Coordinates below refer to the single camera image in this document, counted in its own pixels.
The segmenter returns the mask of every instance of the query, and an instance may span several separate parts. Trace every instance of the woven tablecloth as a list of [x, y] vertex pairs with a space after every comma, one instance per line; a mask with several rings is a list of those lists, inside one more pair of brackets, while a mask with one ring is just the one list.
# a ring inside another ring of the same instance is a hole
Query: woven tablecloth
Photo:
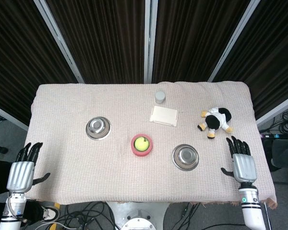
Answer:
[[[155, 92], [163, 90], [160, 106], [179, 110], [177, 127], [149, 122]], [[239, 183], [220, 168], [232, 170], [232, 159], [224, 130], [207, 138], [197, 125], [201, 111], [227, 108], [234, 135], [246, 141], [254, 157], [259, 198], [276, 205], [275, 189], [254, 118], [249, 88], [242, 82], [159, 84], [41, 85], [32, 104], [32, 118], [26, 143], [43, 142], [35, 178], [50, 177], [27, 193], [31, 198], [71, 204], [88, 201], [141, 202], [236, 202]], [[87, 122], [96, 116], [112, 124], [104, 140], [91, 140]], [[152, 151], [137, 157], [131, 139], [146, 134], [153, 140]], [[181, 171], [172, 162], [179, 144], [193, 146], [198, 166]]]

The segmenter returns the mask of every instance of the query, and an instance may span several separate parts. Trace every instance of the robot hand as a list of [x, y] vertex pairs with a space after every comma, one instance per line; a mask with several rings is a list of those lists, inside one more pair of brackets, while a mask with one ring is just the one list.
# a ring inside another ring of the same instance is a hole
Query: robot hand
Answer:
[[36, 143], [28, 154], [31, 146], [31, 143], [28, 143], [19, 151], [16, 162], [11, 166], [6, 187], [10, 192], [1, 218], [0, 230], [18, 230], [21, 222], [27, 222], [26, 219], [23, 219], [26, 204], [24, 193], [28, 192], [32, 185], [40, 183], [50, 176], [47, 173], [44, 177], [33, 180], [34, 167], [42, 145], [43, 143]]
[[258, 198], [258, 190], [252, 183], [257, 179], [256, 167], [250, 148], [246, 142], [231, 137], [233, 142], [226, 138], [231, 158], [233, 159], [233, 172], [221, 168], [221, 171], [234, 177], [241, 185], [239, 194], [245, 225], [251, 230], [265, 230], [264, 219]]

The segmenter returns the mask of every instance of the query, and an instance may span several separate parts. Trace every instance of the metal frame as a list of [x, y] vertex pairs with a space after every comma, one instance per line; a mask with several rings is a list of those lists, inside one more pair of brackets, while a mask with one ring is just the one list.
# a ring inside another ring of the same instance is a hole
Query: metal frame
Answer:
[[48, 29], [50, 30], [54, 40], [60, 48], [61, 53], [65, 57], [65, 60], [67, 61], [77, 81], [79, 83], [85, 83], [46, 1], [34, 0], [34, 3], [37, 6], [38, 11], [42, 15], [45, 23], [47, 24]]
[[15, 117], [9, 115], [7, 112], [3, 111], [2, 109], [0, 109], [0, 116], [3, 116], [5, 119], [11, 121], [12, 123], [24, 129], [25, 131], [28, 131], [28, 128], [29, 128], [28, 126], [26, 126], [21, 121], [17, 120]]
[[145, 0], [144, 84], [152, 83], [158, 0]]
[[246, 23], [249, 21], [250, 17], [252, 16], [252, 14], [254, 13], [256, 7], [258, 6], [260, 0], [251, 0], [248, 7], [246, 8], [240, 22], [238, 23], [234, 33], [232, 34], [222, 56], [220, 57], [215, 69], [213, 70], [213, 72], [211, 73], [208, 82], [212, 82], [213, 79], [215, 78], [216, 74], [218, 73], [218, 71], [220, 70], [221, 66], [223, 65], [224, 61], [226, 60], [227, 56], [229, 55], [231, 49], [233, 48], [233, 46], [235, 45], [238, 37], [240, 36], [242, 30], [244, 29]]
[[288, 109], [288, 99], [285, 100], [283, 103], [279, 104], [277, 107], [260, 117], [259, 119], [256, 120], [257, 126], [260, 126], [270, 120], [271, 118], [277, 116], [281, 112], [285, 111]]

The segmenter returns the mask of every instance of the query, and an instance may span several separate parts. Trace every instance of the pink tape roll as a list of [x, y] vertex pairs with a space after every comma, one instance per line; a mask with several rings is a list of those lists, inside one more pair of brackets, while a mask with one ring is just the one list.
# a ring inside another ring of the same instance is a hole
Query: pink tape roll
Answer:
[[[137, 138], [140, 138], [140, 137], [144, 137], [146, 139], [148, 139], [149, 141], [149, 147], [146, 151], [138, 151], [135, 146], [134, 146], [134, 142]], [[131, 140], [131, 149], [132, 149], [132, 152], [138, 156], [138, 157], [144, 157], [146, 155], [148, 155], [150, 153], [150, 151], [152, 150], [153, 148], [153, 141], [152, 139], [148, 136], [148, 135], [145, 135], [145, 134], [138, 134], [138, 135], [135, 135], [132, 140]]]

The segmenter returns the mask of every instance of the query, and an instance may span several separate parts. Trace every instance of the stainless steel bowl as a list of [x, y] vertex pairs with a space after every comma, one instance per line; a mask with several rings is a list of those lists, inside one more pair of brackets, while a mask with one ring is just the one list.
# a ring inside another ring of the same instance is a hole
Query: stainless steel bowl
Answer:
[[199, 156], [191, 145], [178, 145], [173, 150], [173, 162], [181, 170], [191, 171], [198, 165]]
[[91, 119], [86, 125], [86, 134], [93, 140], [103, 140], [111, 132], [111, 123], [102, 116]]

